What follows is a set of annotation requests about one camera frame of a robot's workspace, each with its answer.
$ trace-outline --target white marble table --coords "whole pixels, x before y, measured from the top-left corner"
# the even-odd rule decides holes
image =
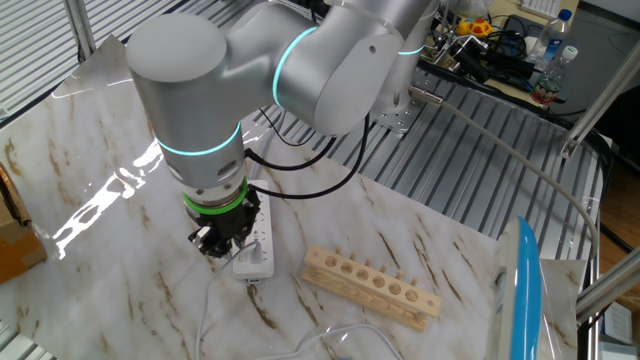
[[[0,318],[60,359],[194,359],[203,288],[224,260],[186,240],[195,229],[154,141],[122,59],[108,40],[56,92],[0,131],[46,263],[0,285]],[[245,142],[260,129],[243,122]],[[312,154],[273,141],[269,159]],[[295,174],[260,172],[270,186],[307,193],[347,169],[323,160]],[[271,200],[275,275],[255,286],[220,276],[211,290],[203,359],[289,353],[330,327],[379,327],[405,359],[484,357],[496,242],[367,178],[315,200]],[[402,268],[442,298],[424,333],[300,279],[311,244],[342,245]],[[301,359],[391,359],[367,330],[329,336]]]

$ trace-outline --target floor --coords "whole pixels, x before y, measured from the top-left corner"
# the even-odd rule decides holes
[[[609,191],[601,204],[601,222],[634,249],[640,245],[640,176],[621,164],[614,166]],[[600,271],[604,273],[626,256],[610,238],[601,234]],[[640,313],[640,284],[618,302]]]

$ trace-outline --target teal led ring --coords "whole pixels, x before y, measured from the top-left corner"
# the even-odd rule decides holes
[[[214,153],[220,149],[222,149],[223,147],[229,145],[229,143],[233,140],[234,137],[236,137],[236,135],[238,135],[238,132],[240,132],[240,123],[238,123],[238,127],[236,127],[236,131],[233,132],[233,135],[231,135],[231,137],[229,137],[227,140],[225,140],[225,142],[223,142],[222,144],[213,147],[211,149],[208,150],[202,150],[202,151],[182,151],[182,150],[176,150],[172,147],[169,147],[165,144],[162,143],[162,141],[160,141],[160,139],[158,139],[156,137],[156,140],[158,141],[158,144],[160,144],[160,146],[162,146],[165,150],[172,152],[174,154],[177,155],[182,155],[182,156],[203,156],[203,155],[208,155],[211,153]]]
[[[276,67],[276,73],[273,76],[273,86],[272,86],[273,100],[280,107],[282,107],[282,105],[280,105],[280,101],[278,100],[278,81],[280,80],[280,73],[282,72],[282,67],[284,66],[284,62],[287,60],[287,57],[289,57],[289,55],[291,54],[291,51],[293,51],[293,48],[296,45],[298,45],[300,40],[302,40],[305,36],[311,34],[312,32],[316,31],[317,28],[318,28],[317,26],[309,28],[303,31],[300,35],[298,35],[298,37],[293,39],[291,44],[289,44],[289,46],[287,47],[287,50],[284,51],[284,53],[282,54],[282,57],[280,58],[278,67]]]
[[[400,51],[398,53],[398,55],[413,55],[413,54],[417,54],[420,51],[422,51],[422,49],[424,49],[425,45],[422,45],[422,47],[418,50],[413,50],[413,51]]]

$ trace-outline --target wooden test tube rack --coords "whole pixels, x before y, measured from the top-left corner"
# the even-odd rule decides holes
[[[371,259],[365,264],[336,252],[312,245],[304,257],[305,268],[302,279],[320,286],[347,300],[378,312],[417,331],[424,331],[427,316],[437,317],[440,310],[440,298],[415,285],[400,281],[402,271],[396,277],[370,268]]]

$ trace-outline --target metal grating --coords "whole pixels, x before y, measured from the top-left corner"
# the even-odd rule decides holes
[[[56,358],[0,320],[0,359],[55,360]]]
[[[598,212],[602,171],[596,154],[581,145],[570,161],[559,156],[567,131],[489,95],[416,70],[414,81],[498,135]],[[301,142],[312,130],[276,107],[268,112],[282,134]],[[256,121],[265,123],[260,117]],[[353,167],[362,130],[341,137],[329,158]],[[306,145],[322,149],[329,138],[314,134]],[[562,196],[495,144],[453,114],[425,106],[405,134],[372,124],[359,172],[405,196],[492,238],[507,222],[522,216],[533,228],[541,256],[584,259],[588,230],[577,211]]]
[[[129,36],[145,20],[179,0],[86,0],[96,45],[108,35]],[[78,66],[77,49],[61,0],[0,5],[0,119],[45,94]]]

